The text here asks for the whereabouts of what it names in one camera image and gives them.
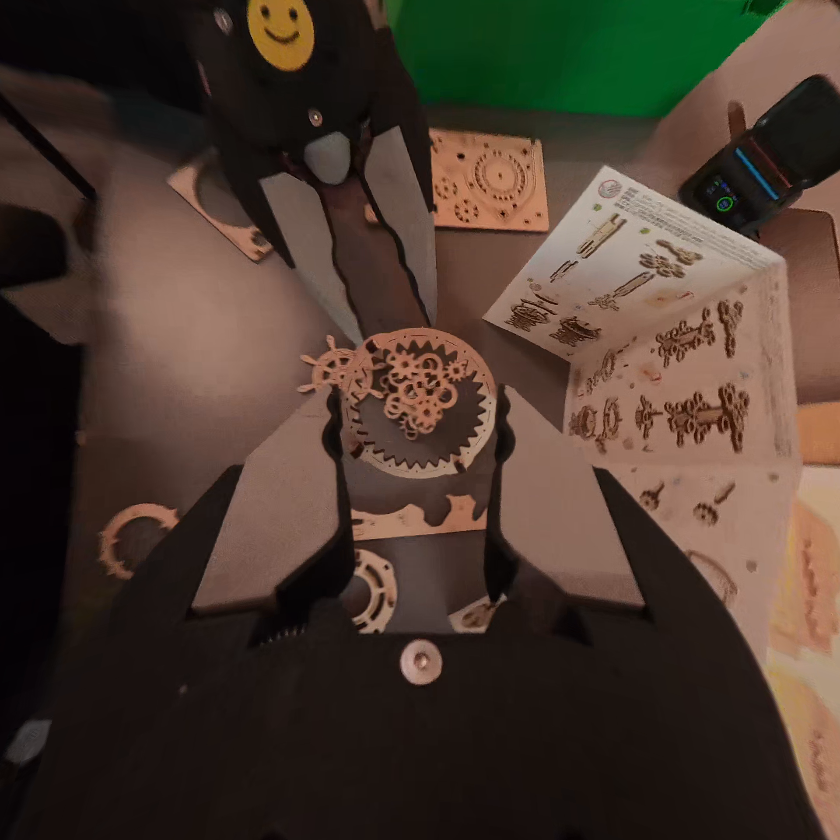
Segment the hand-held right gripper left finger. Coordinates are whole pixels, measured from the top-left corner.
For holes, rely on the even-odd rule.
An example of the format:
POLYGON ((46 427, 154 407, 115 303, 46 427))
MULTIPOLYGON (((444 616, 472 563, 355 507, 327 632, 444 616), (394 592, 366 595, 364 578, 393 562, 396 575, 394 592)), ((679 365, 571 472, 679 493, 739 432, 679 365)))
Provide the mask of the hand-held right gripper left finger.
POLYGON ((199 614, 306 614, 354 573, 341 396, 319 387, 246 459, 192 601, 199 614))

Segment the pale yellow printed card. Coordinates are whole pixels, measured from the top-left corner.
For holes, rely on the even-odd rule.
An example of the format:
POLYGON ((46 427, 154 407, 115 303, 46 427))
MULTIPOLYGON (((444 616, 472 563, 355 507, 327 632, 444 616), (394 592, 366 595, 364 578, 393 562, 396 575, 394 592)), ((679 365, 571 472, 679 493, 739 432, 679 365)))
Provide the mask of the pale yellow printed card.
POLYGON ((804 461, 765 674, 807 793, 839 838, 839 404, 802 406, 804 461))

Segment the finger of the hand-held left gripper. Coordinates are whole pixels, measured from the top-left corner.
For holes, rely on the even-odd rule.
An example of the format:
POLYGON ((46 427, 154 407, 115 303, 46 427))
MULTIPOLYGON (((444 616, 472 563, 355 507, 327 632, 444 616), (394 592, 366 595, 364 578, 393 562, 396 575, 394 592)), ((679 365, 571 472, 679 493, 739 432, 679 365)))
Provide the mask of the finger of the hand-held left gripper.
POLYGON ((393 234, 410 288, 426 324, 433 327, 438 315, 434 215, 400 127, 372 137, 362 175, 374 213, 393 234))
POLYGON ((357 347, 363 339, 347 286, 333 258, 333 236, 317 190, 287 173, 259 180, 290 259, 304 285, 357 347))

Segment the curved wooden sheet offcut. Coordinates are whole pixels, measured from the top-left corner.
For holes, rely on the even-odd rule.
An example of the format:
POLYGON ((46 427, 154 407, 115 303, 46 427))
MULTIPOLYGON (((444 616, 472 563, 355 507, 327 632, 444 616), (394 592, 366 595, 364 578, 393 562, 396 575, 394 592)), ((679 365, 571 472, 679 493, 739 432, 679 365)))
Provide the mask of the curved wooden sheet offcut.
POLYGON ((353 539, 371 542, 384 539, 442 536, 459 532, 483 531, 487 528, 487 511, 476 513, 476 500, 470 495, 447 495, 448 512, 438 524, 425 518, 424 510, 409 504, 388 513, 372 513, 353 509, 353 539))

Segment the black device with screen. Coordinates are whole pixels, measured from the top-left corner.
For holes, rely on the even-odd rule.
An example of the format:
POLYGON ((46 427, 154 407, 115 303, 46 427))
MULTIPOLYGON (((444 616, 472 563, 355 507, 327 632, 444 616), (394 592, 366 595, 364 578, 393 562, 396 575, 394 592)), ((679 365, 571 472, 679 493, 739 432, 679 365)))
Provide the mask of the black device with screen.
POLYGON ((751 128, 733 134, 677 196, 693 211, 758 239, 762 226, 838 170, 838 89, 813 75, 751 128))

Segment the small wooden part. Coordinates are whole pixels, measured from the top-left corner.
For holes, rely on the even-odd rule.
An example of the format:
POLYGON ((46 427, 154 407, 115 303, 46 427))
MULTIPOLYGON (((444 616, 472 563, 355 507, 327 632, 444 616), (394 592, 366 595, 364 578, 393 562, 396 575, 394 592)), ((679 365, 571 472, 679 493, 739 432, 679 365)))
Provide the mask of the small wooden part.
POLYGON ((502 594, 496 601, 488 595, 465 605, 448 615, 448 622, 456 634, 483 634, 494 616, 498 606, 507 597, 502 594))

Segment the wooden gear model assembly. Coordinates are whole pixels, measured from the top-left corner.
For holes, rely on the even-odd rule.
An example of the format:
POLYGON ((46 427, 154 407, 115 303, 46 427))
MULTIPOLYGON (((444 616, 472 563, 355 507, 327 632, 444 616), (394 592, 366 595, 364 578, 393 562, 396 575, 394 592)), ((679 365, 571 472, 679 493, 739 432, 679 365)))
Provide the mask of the wooden gear model assembly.
POLYGON ((366 339, 342 390, 347 449, 392 476, 463 475, 494 431, 497 384, 489 366, 465 341, 436 329, 366 339))

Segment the wooden sheet with large hole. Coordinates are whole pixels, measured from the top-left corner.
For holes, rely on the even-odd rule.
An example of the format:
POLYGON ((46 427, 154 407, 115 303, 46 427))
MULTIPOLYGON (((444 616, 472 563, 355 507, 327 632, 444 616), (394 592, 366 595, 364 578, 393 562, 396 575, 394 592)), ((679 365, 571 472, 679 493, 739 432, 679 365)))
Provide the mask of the wooden sheet with large hole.
POLYGON ((203 177, 211 170, 217 170, 218 154, 214 148, 207 148, 190 161, 171 173, 166 184, 183 199, 204 221, 236 247, 250 261, 258 264, 273 252, 273 246, 252 223, 235 225, 211 215, 201 198, 200 185, 203 177))

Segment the folded paper instruction leaflet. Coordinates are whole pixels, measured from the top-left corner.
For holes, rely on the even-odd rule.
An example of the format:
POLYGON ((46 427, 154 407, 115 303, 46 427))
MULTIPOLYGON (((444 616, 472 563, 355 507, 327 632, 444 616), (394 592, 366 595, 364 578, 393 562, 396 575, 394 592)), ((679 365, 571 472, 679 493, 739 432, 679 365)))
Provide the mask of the folded paper instruction leaflet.
POLYGON ((570 363, 563 431, 763 662, 802 468, 784 259, 604 166, 484 320, 570 363))

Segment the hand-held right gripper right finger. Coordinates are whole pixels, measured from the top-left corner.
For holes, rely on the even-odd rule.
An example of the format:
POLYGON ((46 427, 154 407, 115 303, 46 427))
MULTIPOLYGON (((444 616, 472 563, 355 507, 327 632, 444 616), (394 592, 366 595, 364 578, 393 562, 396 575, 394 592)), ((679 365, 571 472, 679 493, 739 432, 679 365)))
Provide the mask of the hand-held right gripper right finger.
POLYGON ((529 576, 573 603, 641 611, 644 598, 595 469, 509 385, 497 394, 484 575, 493 602, 529 576))

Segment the wooden ship wheel part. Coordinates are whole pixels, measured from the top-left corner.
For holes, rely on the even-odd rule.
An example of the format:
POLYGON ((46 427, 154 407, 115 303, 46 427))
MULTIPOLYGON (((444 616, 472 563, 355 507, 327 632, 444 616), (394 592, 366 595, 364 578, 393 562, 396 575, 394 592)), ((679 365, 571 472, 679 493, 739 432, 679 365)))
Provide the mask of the wooden ship wheel part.
POLYGON ((339 346, 331 334, 325 336, 325 342, 327 348, 318 357, 307 353, 299 355, 300 362, 309 368, 309 380, 297 387, 298 393, 315 392, 322 386, 343 387, 347 370, 355 360, 357 351, 339 346))

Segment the green cloth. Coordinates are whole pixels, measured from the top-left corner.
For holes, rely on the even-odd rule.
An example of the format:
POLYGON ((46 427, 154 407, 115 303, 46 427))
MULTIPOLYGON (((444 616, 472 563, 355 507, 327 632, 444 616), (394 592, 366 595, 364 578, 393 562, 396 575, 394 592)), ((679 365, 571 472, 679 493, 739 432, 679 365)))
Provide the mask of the green cloth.
POLYGON ((783 1, 388 1, 426 104, 660 118, 783 1))

